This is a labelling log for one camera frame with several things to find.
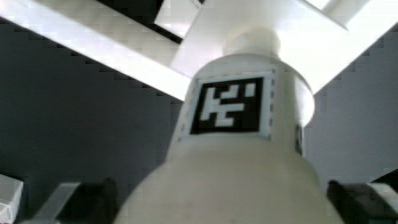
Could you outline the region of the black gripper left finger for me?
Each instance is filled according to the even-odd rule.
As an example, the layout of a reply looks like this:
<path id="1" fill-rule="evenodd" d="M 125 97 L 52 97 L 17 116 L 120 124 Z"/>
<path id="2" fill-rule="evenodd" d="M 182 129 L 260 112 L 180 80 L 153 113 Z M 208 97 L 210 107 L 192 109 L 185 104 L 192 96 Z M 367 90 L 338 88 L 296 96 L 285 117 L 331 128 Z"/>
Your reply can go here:
<path id="1" fill-rule="evenodd" d="M 118 214 L 118 185 L 102 183 L 59 184 L 33 218 L 20 224 L 113 224 Z"/>

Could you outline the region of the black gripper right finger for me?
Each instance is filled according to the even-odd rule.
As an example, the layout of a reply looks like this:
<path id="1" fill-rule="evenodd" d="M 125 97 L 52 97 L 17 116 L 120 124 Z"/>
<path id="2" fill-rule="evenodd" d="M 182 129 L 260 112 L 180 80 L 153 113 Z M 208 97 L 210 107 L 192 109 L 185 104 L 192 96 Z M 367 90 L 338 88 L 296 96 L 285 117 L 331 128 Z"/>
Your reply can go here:
<path id="1" fill-rule="evenodd" d="M 398 211 L 368 184 L 333 180 L 327 198 L 345 224 L 398 224 Z"/>

